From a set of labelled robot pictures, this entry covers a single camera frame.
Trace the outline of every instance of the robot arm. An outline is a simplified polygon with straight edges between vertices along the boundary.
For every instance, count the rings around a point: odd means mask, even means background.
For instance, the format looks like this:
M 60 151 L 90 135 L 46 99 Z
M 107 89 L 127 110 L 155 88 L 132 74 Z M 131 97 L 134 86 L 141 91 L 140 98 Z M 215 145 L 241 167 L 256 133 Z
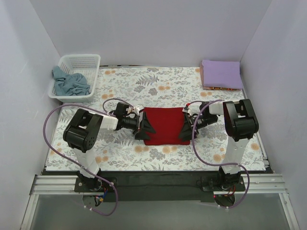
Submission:
M 240 164 L 249 140 L 258 132 L 259 124 L 249 99 L 237 102 L 217 102 L 209 105 L 209 113 L 224 115 L 225 129 L 228 134 L 228 145 L 223 163 Z M 222 166 L 225 174 L 236 174 L 240 167 Z
M 200 110 L 209 102 L 203 102 Z M 191 139 L 192 125 L 196 115 L 191 115 L 191 110 L 186 106 L 183 109 L 185 114 L 185 126 L 183 127 L 180 138 Z M 224 116 L 225 129 L 228 134 L 228 145 L 225 153 L 224 163 L 240 164 L 245 148 L 253 135 L 258 132 L 259 124 L 249 99 L 240 101 L 216 102 L 210 104 L 201 114 L 195 130 L 217 122 L 218 115 Z M 219 183 L 225 187 L 238 183 L 241 170 L 238 165 L 223 165 L 219 169 Z
M 92 150 L 100 129 L 120 130 L 121 128 L 132 129 L 135 139 L 148 139 L 146 132 L 155 133 L 149 124 L 146 113 L 142 113 L 143 107 L 136 106 L 133 110 L 125 103 L 118 103 L 113 116 L 92 114 L 84 109 L 78 109 L 68 126 L 63 139 L 72 148 L 78 162 L 94 174 L 98 174 L 100 168 L 95 161 L 95 153 Z M 89 189 L 96 190 L 100 182 L 83 168 L 78 171 L 78 177 Z

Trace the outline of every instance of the black bracket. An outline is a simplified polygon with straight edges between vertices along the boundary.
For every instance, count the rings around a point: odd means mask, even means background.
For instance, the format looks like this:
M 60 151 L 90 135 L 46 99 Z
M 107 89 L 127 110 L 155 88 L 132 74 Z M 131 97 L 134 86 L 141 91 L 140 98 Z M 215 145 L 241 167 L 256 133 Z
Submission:
M 143 118 L 140 122 L 140 129 L 135 132 L 134 138 L 136 140 L 150 140 L 150 137 L 146 134 L 146 132 L 155 133 L 155 130 L 149 123 L 146 112 L 143 112 Z
M 64 131 L 64 141 L 82 152 L 90 150 L 96 142 L 102 120 L 101 115 L 78 109 Z
M 232 186 L 236 186 L 236 191 L 243 192 L 245 191 L 245 184 L 243 177 L 240 176 L 238 181 L 232 184 L 223 184 L 220 180 L 216 180 L 216 178 L 201 178 L 201 188 L 204 192 L 217 192 L 217 191 L 225 191 L 223 188 L 230 188 Z
M 203 109 L 203 107 L 205 105 L 207 105 L 209 102 L 202 102 L 200 105 L 200 110 Z M 194 122 L 195 122 L 195 118 L 197 116 L 197 114 L 193 114 L 193 116 L 191 116 L 189 113 L 183 113 L 184 114 L 184 124 L 183 127 L 181 129 L 181 132 L 179 134 L 179 138 L 182 141 L 187 141 L 187 140 L 192 140 L 192 131 L 193 131 L 193 126 L 194 126 Z M 211 125 L 215 122 L 217 122 L 218 117 L 217 115 L 212 115 L 209 112 L 209 108 L 207 107 L 201 114 L 201 116 L 199 117 L 197 124 L 196 124 L 196 129 L 195 129 L 195 138 L 197 137 L 197 135 L 199 134 L 198 129 L 200 128 L 204 128 L 208 125 Z
M 251 139 L 254 133 L 258 132 L 259 123 L 250 99 L 240 100 L 236 104 L 224 102 L 223 110 L 226 132 L 235 141 L 245 138 Z
M 117 187 L 117 179 L 115 177 L 106 177 L 105 179 L 112 182 L 114 187 Z M 84 183 L 84 180 L 77 178 L 76 183 L 75 183 L 74 192 L 76 193 L 92 193 L 92 192 L 101 193 L 101 192 L 104 192 L 104 188 L 107 188 L 108 192 L 110 193 L 114 192 L 113 187 L 104 181 L 97 181 L 97 185 L 95 186 L 95 188 L 89 189 L 88 184 Z

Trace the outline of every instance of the floral tablecloth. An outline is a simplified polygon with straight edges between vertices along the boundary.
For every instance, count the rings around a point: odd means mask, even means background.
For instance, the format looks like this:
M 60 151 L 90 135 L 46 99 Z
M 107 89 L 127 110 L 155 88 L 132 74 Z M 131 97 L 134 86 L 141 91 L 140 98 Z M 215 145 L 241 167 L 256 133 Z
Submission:
M 133 105 L 146 107 L 180 107 L 186 103 L 216 99 L 243 99 L 242 92 L 203 90 L 199 68 L 119 68 L 100 69 L 91 103 L 83 103 L 94 109 L 102 110 L 102 103 L 108 98 L 121 98 Z M 113 110 L 117 101 L 106 104 Z M 198 106 L 192 106 L 198 112 Z M 76 157 L 63 140 L 63 131 L 73 117 L 77 107 L 62 109 L 52 145 L 61 153 Z M 196 139 L 196 149 L 200 156 L 210 163 L 221 163 L 227 147 L 227 134 L 223 117 L 206 128 L 200 129 Z M 131 130 L 101 130 L 95 146 L 96 161 L 103 171 L 141 171 L 141 170 L 218 170 L 218 167 L 200 162 L 190 146 L 164 145 L 145 146 L 143 141 L 135 140 Z M 248 170 L 265 170 L 262 150 L 255 136 L 244 153 L 242 164 Z M 47 171 L 76 171 L 78 167 L 53 151 L 49 152 Z

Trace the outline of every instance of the red towel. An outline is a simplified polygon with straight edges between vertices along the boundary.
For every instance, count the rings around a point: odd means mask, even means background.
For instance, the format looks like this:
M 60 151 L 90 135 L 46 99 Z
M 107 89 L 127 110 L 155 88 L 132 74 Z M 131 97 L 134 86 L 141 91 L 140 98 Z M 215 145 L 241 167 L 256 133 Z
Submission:
M 147 133 L 150 140 L 145 145 L 189 145 L 190 141 L 181 141 L 178 136 L 184 124 L 182 108 L 149 108 L 144 109 L 149 123 L 156 133 Z

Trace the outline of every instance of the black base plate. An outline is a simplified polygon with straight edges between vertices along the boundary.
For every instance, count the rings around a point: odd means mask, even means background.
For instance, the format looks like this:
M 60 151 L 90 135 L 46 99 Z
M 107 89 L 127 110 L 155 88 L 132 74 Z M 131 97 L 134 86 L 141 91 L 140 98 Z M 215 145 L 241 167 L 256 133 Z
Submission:
M 213 191 L 222 191 L 218 186 L 210 188 L 209 182 L 216 182 L 217 175 L 216 171 L 105 171 L 101 172 L 100 176 L 114 183 L 120 201 L 200 200 L 213 203 Z M 83 184 L 79 186 L 80 182 L 79 178 L 76 179 L 75 192 L 92 192 Z M 240 182 L 236 184 L 236 191 L 245 190 L 244 184 Z M 108 184 L 104 185 L 109 189 L 104 202 L 114 202 L 115 193 Z

